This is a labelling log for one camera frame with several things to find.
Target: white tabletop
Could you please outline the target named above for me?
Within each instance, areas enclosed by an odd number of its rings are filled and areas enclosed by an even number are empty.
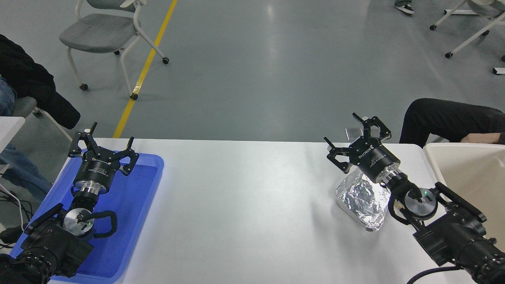
[[[0,116],[0,152],[25,123],[24,117]]]
[[[127,144],[96,141],[112,150]],[[420,147],[386,146],[412,182],[433,187]],[[411,226],[387,215],[367,232],[338,207],[345,175],[326,159],[326,143],[136,139],[133,148],[161,156],[165,168],[117,283],[391,284],[436,267]],[[460,270],[423,283],[474,282]]]

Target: sneaker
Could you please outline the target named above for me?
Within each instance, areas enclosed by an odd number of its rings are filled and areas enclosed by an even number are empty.
[[[414,10],[412,10],[412,7],[410,7],[409,4],[403,5],[403,6],[394,6],[398,10],[404,12],[407,15],[412,15],[414,13]]]

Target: foil-wrapped object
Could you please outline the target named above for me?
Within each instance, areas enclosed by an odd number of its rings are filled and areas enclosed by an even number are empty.
[[[349,174],[335,191],[337,202],[365,230],[378,231],[387,213],[390,193],[373,183],[360,169]]]

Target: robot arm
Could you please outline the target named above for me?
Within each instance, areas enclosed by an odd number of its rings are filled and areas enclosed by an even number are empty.
[[[69,157],[81,157],[82,164],[73,181],[76,191],[72,192],[70,208],[56,204],[42,214],[24,230],[28,235],[22,243],[23,251],[16,258],[0,254],[0,284],[46,284],[53,275],[73,277],[84,262],[93,245],[92,238],[107,238],[117,228],[117,216],[113,211],[94,212],[98,197],[109,191],[117,170],[129,175],[133,170],[138,153],[132,150],[133,137],[125,150],[115,153],[96,144],[90,132],[76,132]],[[87,151],[78,142],[83,140]],[[121,166],[120,160],[129,157],[130,162]],[[109,217],[111,230],[95,232],[96,219]]]
[[[399,222],[414,227],[414,238],[438,266],[451,262],[466,270],[479,284],[505,283],[505,253],[494,246],[496,239],[484,238],[486,230],[482,223],[486,216],[439,182],[435,188],[420,190],[398,169],[400,160],[382,145],[383,139],[391,137],[389,129],[377,117],[362,119],[356,113],[353,116],[363,124],[364,135],[348,148],[336,148],[325,137],[330,146],[327,158],[345,173],[356,165],[373,182],[388,188],[389,213]],[[370,136],[371,126],[381,129],[380,137]],[[337,161],[337,155],[348,156],[349,162]],[[395,201],[401,203],[404,218],[395,213]],[[447,213],[425,226],[424,220],[433,217],[439,203]]]

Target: gray floor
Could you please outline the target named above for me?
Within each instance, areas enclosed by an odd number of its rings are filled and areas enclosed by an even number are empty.
[[[393,0],[179,1],[122,137],[266,141],[346,141],[359,127],[351,113],[379,116],[398,142],[403,115],[418,98],[505,110],[505,30],[497,26],[446,59],[487,20],[451,16],[429,26],[456,1],[414,1],[409,17]],[[140,17],[152,39],[171,1],[150,0]],[[2,1],[0,33],[54,75],[57,90],[111,137],[129,100],[113,54],[75,52],[89,90],[76,87],[59,34],[75,21],[73,1]],[[93,9],[83,5],[83,15]],[[149,52],[126,59],[137,81]],[[44,129],[45,138],[40,138]],[[44,120],[28,120],[14,142],[53,181],[68,145]]]

